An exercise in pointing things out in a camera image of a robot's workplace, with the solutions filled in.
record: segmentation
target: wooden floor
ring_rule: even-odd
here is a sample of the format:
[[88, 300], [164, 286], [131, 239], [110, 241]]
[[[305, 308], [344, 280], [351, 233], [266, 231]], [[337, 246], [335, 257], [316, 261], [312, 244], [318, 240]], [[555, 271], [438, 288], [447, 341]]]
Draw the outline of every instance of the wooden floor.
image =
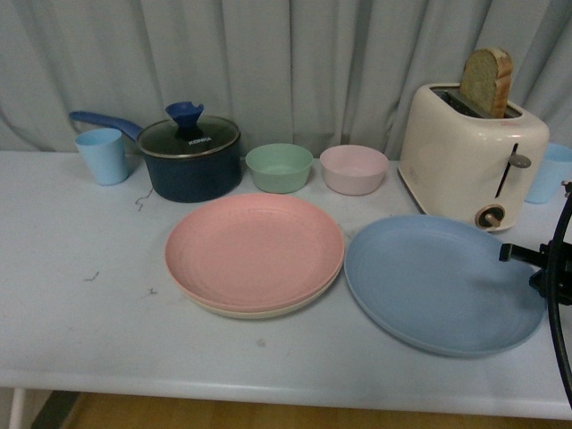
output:
[[82, 393], [62, 429], [572, 429], [572, 421]]

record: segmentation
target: pot rim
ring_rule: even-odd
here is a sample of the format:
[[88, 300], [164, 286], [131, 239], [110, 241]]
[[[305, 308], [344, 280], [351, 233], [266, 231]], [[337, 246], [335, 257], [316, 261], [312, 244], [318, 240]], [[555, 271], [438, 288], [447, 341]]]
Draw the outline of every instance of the pot rim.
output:
[[221, 122], [226, 122], [229, 125], [229, 128], [232, 128], [234, 130], [236, 130], [235, 135], [233, 136], [232, 139], [230, 139], [230, 141], [228, 143], [225, 143], [221, 146], [218, 147], [214, 147], [210, 150], [207, 150], [205, 152], [200, 152], [197, 154], [179, 154], [179, 155], [170, 155], [170, 154], [161, 154], [158, 152], [154, 152], [152, 150], [148, 150], [145, 149], [142, 145], [141, 145], [141, 136], [145, 133], [145, 131], [150, 130], [151, 128], [155, 127], [156, 125], [160, 124], [160, 123], [165, 123], [165, 122], [174, 122], [173, 119], [164, 119], [162, 121], [158, 121], [155, 123], [152, 123], [151, 125], [148, 125], [147, 127], [145, 127], [143, 130], [141, 130], [141, 132], [139, 133], [139, 135], [137, 136], [137, 147], [139, 148], [139, 150], [141, 152], [143, 152], [145, 155], [149, 155], [152, 156], [154, 158], [164, 158], [164, 159], [191, 159], [191, 158], [199, 158], [201, 156], [207, 156], [207, 155], [212, 155], [215, 154], [217, 152], [220, 152], [224, 149], [226, 149], [227, 147], [232, 146], [233, 144], [235, 144], [236, 142], [238, 142], [240, 140], [240, 130], [239, 127], [232, 121], [222, 118], [220, 116], [214, 116], [214, 115], [203, 115], [201, 116], [201, 119], [216, 119], [217, 121], [221, 121]]

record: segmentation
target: toaster knob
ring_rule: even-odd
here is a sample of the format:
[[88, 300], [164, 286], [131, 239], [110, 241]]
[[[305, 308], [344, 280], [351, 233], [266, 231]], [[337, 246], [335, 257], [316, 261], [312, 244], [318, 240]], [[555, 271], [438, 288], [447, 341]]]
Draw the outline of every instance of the toaster knob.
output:
[[499, 205], [483, 207], [475, 216], [476, 226], [479, 228], [498, 228], [504, 219], [504, 208]]

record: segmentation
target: toaster slot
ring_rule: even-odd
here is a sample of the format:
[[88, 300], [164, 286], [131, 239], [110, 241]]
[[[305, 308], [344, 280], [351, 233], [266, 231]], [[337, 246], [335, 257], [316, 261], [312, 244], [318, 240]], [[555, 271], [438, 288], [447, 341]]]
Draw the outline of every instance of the toaster slot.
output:
[[[458, 87], [432, 87], [431, 91], [460, 114], [477, 119], [495, 119], [478, 105], [463, 96], [458, 90]], [[505, 118], [518, 118], [519, 116], [521, 116], [521, 113], [517, 109], [507, 105], [507, 109], [504, 113]]]

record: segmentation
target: plate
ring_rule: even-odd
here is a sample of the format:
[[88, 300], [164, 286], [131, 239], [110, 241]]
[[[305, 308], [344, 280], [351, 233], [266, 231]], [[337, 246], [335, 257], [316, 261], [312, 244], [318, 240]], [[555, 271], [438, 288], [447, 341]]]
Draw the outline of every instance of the plate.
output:
[[533, 335], [545, 301], [534, 273], [499, 261], [501, 242], [430, 215], [382, 219], [351, 241], [344, 271], [356, 302], [384, 330], [420, 349], [478, 357]]
[[183, 292], [221, 315], [260, 318], [299, 309], [333, 282], [344, 240], [320, 208], [295, 197], [243, 194], [183, 218], [165, 245]]

